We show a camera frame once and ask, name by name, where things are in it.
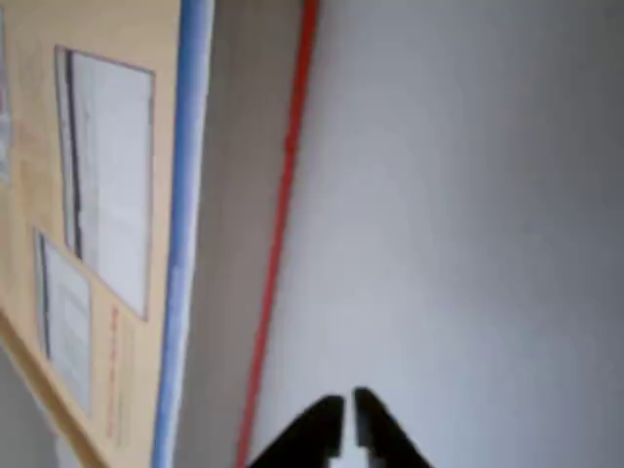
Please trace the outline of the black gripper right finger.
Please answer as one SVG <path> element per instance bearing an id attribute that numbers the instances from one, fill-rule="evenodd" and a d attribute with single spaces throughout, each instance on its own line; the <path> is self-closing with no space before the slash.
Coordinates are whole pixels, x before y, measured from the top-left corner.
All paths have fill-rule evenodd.
<path id="1" fill-rule="evenodd" d="M 353 397 L 357 445 L 369 467 L 432 467 L 374 392 L 356 387 Z"/>

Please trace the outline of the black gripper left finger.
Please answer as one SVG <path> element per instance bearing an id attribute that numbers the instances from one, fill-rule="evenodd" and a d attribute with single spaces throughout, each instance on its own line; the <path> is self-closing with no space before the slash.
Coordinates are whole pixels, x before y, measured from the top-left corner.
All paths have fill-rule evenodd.
<path id="1" fill-rule="evenodd" d="M 340 456 L 345 400 L 326 395 L 298 415 L 250 464 L 252 468 L 329 467 Z"/>

